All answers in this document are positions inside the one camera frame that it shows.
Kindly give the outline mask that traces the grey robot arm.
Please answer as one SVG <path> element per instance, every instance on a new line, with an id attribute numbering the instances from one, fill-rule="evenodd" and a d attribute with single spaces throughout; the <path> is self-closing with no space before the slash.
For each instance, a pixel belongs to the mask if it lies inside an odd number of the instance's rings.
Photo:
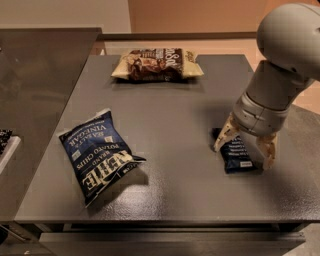
<path id="1" fill-rule="evenodd" d="M 297 96 L 320 80 L 320 7 L 288 3 L 268 13 L 257 30 L 259 62 L 219 133 L 219 151 L 240 132 L 256 137 L 263 168 L 276 156 L 277 133 Z"/>

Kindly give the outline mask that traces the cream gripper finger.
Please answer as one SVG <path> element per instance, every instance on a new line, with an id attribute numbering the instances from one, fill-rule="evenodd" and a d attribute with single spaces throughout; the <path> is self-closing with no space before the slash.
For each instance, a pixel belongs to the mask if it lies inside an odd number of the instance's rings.
<path id="1" fill-rule="evenodd" d="M 233 114 L 230 114 L 214 143 L 214 151 L 218 152 L 225 143 L 236 138 L 239 135 L 239 131 L 240 128 Z"/>
<path id="2" fill-rule="evenodd" d="M 263 169 L 270 169 L 275 161 L 277 134 L 273 133 L 268 136 L 260 136 L 256 139 L 256 144 L 264 156 Z"/>

